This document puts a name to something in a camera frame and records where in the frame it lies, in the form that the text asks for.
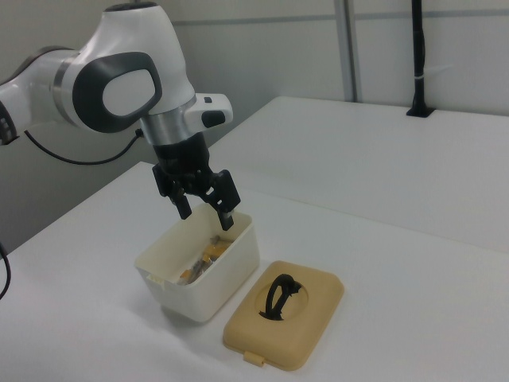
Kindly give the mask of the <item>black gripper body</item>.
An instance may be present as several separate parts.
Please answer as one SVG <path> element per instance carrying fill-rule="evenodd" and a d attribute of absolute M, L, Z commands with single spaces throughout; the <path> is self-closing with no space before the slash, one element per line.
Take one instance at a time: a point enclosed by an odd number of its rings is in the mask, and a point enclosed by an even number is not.
<path fill-rule="evenodd" d="M 210 174 L 209 151 L 203 134 L 195 134 L 179 143 L 154 146 L 158 165 L 169 176 Z"/>

